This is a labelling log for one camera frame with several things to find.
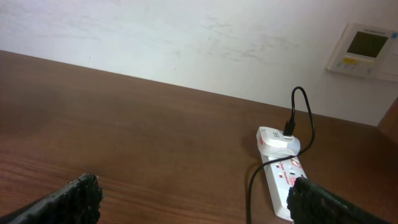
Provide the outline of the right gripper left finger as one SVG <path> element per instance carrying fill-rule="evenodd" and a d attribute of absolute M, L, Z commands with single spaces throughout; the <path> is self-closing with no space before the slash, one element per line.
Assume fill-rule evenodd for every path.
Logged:
<path fill-rule="evenodd" d="M 1 217 L 5 224 L 96 224 L 103 190 L 94 174 L 83 174 L 61 189 Z"/>

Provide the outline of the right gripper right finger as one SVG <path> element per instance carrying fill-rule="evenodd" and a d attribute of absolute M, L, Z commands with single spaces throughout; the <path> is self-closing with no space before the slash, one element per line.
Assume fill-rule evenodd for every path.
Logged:
<path fill-rule="evenodd" d="M 389 224 L 304 177 L 289 189 L 287 208 L 294 224 Z"/>

